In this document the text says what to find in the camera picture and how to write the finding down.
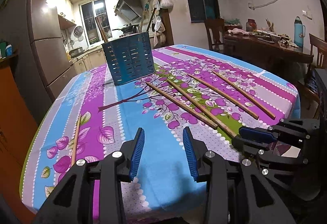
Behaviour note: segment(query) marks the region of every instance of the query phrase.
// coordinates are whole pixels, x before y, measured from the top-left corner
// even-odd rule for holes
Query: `blue thermos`
[[[294,43],[303,51],[303,40],[305,37],[305,26],[302,24],[300,17],[296,17],[294,22]]]

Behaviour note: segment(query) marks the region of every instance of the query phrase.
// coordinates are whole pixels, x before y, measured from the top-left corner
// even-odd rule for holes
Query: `refrigerator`
[[[77,75],[68,61],[56,7],[47,0],[8,0],[0,10],[0,39],[18,50],[13,75],[38,124]]]

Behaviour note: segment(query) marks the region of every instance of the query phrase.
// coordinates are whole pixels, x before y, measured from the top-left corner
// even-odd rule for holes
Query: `dining table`
[[[102,160],[132,140],[139,127],[145,143],[137,176],[121,183],[128,223],[152,223],[180,216],[205,201],[206,183],[190,174],[183,145],[183,128],[226,160],[238,162],[241,153],[220,128],[213,129],[152,90],[147,83],[200,112],[167,79],[174,82],[235,133],[240,127],[268,128],[281,118],[300,117],[300,99],[289,82],[252,64],[213,51],[172,45],[152,51],[155,72],[124,85],[113,83],[107,64],[74,77],[57,97],[30,145],[22,170],[22,202],[37,212],[70,169],[81,116],[76,160]],[[212,71],[241,87],[276,117],[273,119]],[[188,76],[197,76],[225,92],[258,115],[253,118],[212,89]],[[288,149],[276,144],[276,155]],[[99,217],[99,182],[94,186],[93,218]]]
[[[237,57],[270,72],[283,71],[283,62],[311,64],[313,55],[303,53],[302,48],[269,43],[251,35],[224,34],[224,54]]]

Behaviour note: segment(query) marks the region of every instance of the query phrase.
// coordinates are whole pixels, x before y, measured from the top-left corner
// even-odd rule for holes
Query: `chair back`
[[[207,19],[204,20],[205,29],[207,31],[209,50],[213,50],[213,46],[222,45],[223,43],[220,41],[220,33],[224,33],[225,20],[224,19]],[[214,42],[212,43],[210,29],[212,31],[212,36]]]
[[[314,35],[309,34],[310,36],[310,44],[311,44],[311,50],[310,55],[312,55],[313,46],[317,48],[317,68],[319,69],[325,69],[327,68],[327,42],[321,40],[318,37],[315,37]]]

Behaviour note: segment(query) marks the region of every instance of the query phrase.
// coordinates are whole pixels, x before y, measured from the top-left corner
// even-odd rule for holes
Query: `tablecloth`
[[[31,143],[24,164],[20,193],[22,202],[36,212],[70,167],[76,121],[81,114],[76,159],[101,160],[132,140],[138,127],[145,130],[145,144],[138,174],[122,183],[126,217],[130,223],[176,216],[198,206],[205,198],[205,183],[190,175],[183,147],[183,127],[227,160],[239,153],[220,128],[213,130],[174,103],[150,90],[151,82],[189,103],[166,79],[175,82],[237,132],[239,127],[267,128],[280,118],[300,117],[296,88],[279,77],[246,62],[187,45],[153,50],[154,74],[115,86],[106,64],[74,77],[51,106]],[[216,77],[215,70],[242,87],[276,115],[268,117],[238,91]],[[245,104],[259,115],[255,120],[242,109],[188,77],[201,77]],[[99,193],[94,192],[94,218],[99,216]]]

